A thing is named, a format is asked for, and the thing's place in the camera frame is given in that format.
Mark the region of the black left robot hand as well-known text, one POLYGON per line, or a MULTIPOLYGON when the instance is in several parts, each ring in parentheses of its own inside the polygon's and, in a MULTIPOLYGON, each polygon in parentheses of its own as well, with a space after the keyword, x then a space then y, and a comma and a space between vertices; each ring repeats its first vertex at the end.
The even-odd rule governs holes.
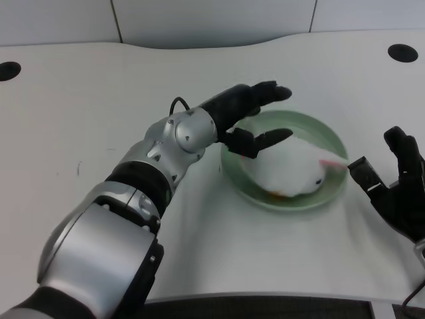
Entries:
POLYGON ((262 150, 286 140, 293 132, 280 128, 255 136, 234 125, 246 117, 259 114, 261 107, 287 100, 291 95, 289 88, 279 86, 275 81, 254 86, 238 84, 202 103, 201 108, 212 118, 218 142, 226 145, 234 154, 254 159, 262 150))

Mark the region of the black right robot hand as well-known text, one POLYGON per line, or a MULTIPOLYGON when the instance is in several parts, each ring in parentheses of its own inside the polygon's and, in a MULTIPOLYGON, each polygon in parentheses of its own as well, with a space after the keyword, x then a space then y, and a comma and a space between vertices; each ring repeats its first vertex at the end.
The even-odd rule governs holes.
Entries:
POLYGON ((386 186, 366 157, 348 165, 348 170, 384 221, 417 243, 424 239, 424 158, 416 139, 398 126, 387 130, 384 140, 398 162, 393 184, 386 186))

